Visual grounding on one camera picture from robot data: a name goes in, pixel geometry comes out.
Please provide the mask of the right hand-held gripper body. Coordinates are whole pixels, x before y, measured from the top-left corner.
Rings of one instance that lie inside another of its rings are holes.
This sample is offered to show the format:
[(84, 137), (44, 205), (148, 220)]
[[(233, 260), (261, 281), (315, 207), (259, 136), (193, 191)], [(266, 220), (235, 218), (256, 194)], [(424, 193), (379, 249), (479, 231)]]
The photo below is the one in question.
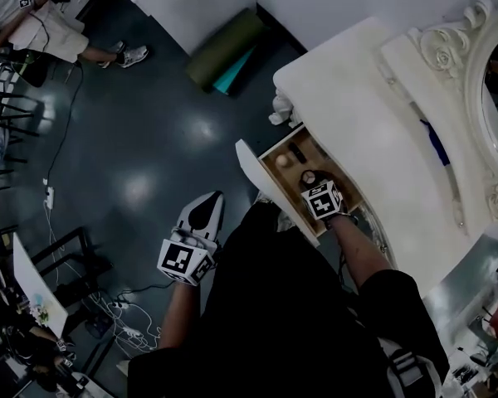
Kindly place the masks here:
[(333, 181), (321, 183), (306, 192), (301, 193), (308, 212), (318, 221), (340, 213), (344, 203), (341, 192)]

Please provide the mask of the oval mirror white carved frame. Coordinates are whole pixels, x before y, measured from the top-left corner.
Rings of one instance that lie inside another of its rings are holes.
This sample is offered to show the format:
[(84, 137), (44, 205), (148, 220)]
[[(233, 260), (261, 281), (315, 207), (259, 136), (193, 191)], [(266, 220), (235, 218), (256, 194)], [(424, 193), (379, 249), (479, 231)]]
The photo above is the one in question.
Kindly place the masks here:
[(477, 146), (495, 176), (486, 202), (498, 220), (498, 5), (472, 0), (460, 21), (408, 35), (429, 68), (462, 98)]

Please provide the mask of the person's left forearm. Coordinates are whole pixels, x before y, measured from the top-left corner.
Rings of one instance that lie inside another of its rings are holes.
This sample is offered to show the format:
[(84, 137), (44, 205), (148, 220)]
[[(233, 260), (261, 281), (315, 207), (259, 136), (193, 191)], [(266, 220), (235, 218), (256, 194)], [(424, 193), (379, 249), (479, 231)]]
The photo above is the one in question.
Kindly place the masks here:
[(201, 288), (177, 283), (161, 325), (158, 349), (181, 347), (200, 318)]

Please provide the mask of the teal rolled mat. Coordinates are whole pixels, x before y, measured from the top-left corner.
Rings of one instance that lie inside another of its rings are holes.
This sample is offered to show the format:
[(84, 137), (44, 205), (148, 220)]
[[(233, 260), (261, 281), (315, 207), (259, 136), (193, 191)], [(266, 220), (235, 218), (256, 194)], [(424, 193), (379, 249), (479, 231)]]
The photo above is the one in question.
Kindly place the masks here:
[(213, 83), (212, 87), (219, 93), (230, 96), (233, 93), (237, 82), (242, 77), (242, 73), (247, 67), (247, 64), (249, 63), (255, 49), (256, 46), (250, 48), (231, 66), (229, 66)]

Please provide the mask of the white ornate dressing table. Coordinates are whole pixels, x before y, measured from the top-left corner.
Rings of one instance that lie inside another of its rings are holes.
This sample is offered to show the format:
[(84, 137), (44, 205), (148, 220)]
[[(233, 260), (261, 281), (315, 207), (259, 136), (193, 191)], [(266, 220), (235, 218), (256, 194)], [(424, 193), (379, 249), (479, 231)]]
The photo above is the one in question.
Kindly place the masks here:
[(366, 19), (282, 67), (276, 88), (374, 213), (393, 262), (428, 294), (480, 238), (491, 216), (481, 194), (461, 221), (427, 126), (384, 78), (391, 36)]

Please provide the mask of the black metal stool frames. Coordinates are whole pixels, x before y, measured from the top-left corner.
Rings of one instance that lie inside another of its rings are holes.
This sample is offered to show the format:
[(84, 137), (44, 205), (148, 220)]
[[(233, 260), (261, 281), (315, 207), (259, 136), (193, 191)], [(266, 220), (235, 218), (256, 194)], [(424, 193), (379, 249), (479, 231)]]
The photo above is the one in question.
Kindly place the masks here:
[[(25, 158), (14, 157), (9, 153), (9, 148), (24, 142), (24, 136), (36, 138), (39, 133), (17, 126), (19, 120), (32, 120), (35, 116), (33, 110), (21, 108), (11, 103), (11, 100), (30, 100), (25, 95), (0, 91), (0, 178), (12, 174), (13, 168), (8, 164), (28, 164)], [(10, 186), (0, 186), (0, 191), (9, 189)]]

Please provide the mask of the person's black clothing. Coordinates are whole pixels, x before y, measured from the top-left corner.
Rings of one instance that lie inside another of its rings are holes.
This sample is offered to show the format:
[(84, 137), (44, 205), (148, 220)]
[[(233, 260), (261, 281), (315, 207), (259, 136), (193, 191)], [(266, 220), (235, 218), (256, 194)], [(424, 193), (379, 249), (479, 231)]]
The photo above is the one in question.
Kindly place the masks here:
[(415, 280), (392, 267), (347, 294), (280, 213), (253, 203), (190, 335), (134, 357), (127, 398), (437, 398), (449, 362)]

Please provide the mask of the green rolled mat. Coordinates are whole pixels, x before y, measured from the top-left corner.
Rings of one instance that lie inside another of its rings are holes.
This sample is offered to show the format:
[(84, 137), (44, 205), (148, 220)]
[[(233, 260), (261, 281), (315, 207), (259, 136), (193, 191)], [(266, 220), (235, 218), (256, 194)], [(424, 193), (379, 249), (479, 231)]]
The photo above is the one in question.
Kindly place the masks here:
[(245, 8), (210, 36), (191, 56), (188, 77), (202, 90), (213, 83), (256, 45), (266, 31), (264, 22)]

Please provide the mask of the blue cloth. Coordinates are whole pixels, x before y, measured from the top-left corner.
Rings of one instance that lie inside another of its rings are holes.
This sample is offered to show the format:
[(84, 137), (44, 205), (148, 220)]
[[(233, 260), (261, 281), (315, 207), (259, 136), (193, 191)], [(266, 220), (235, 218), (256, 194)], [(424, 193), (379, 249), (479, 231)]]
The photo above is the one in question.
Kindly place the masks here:
[(436, 150), (437, 156), (441, 160), (442, 165), (444, 167), (448, 166), (450, 164), (450, 159), (447, 156), (445, 148), (443, 147), (440, 138), (437, 136), (435, 129), (432, 127), (432, 125), (428, 121), (426, 121), (424, 119), (421, 119), (420, 122), (427, 129), (430, 142), (431, 142), (432, 146), (434, 147), (434, 149)]

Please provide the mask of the white drawing board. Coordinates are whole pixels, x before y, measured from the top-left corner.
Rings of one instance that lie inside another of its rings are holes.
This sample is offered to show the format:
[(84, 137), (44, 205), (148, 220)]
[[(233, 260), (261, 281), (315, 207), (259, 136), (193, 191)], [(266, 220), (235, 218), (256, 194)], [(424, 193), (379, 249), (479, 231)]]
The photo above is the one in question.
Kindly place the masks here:
[(28, 301), (28, 312), (39, 326), (62, 337), (68, 312), (32, 263), (17, 233), (12, 236), (14, 278)]

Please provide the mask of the person's right forearm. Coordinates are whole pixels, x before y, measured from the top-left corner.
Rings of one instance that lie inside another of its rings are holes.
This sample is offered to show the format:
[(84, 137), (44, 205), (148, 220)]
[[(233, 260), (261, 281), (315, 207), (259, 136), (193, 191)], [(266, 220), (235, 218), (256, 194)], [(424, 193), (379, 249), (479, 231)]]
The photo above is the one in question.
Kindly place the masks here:
[(337, 216), (330, 224), (344, 254), (349, 274), (358, 289), (376, 273), (392, 269), (379, 248), (349, 216)]

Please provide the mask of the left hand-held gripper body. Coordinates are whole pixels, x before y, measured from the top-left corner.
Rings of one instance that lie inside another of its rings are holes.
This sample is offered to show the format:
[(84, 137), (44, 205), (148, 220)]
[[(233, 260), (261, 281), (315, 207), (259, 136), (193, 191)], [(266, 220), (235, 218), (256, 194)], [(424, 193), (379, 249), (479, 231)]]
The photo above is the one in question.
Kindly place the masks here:
[(163, 240), (157, 268), (174, 281), (197, 286), (216, 267), (221, 250), (216, 241), (174, 227)]

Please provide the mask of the black metal table frame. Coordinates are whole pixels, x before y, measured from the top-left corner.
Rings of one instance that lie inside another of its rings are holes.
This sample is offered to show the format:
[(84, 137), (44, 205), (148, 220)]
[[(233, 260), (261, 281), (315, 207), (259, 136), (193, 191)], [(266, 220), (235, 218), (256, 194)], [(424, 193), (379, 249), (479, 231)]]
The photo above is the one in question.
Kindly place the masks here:
[(78, 227), (62, 236), (56, 242), (48, 245), (38, 254), (31, 257), (32, 263), (37, 265), (49, 257), (53, 252), (58, 251), (63, 245), (74, 240), (79, 242), (80, 248), (78, 251), (65, 255), (39, 272), (41, 277), (44, 278), (52, 271), (57, 271), (62, 265), (71, 265), (72, 263), (75, 263), (82, 268), (82, 272), (71, 282), (68, 284), (58, 284), (56, 286), (54, 295), (64, 308), (68, 308), (82, 299), (87, 298), (89, 295), (100, 291), (98, 278), (113, 268), (113, 265), (108, 259), (96, 254), (95, 247), (91, 244), (90, 238), (84, 227)]

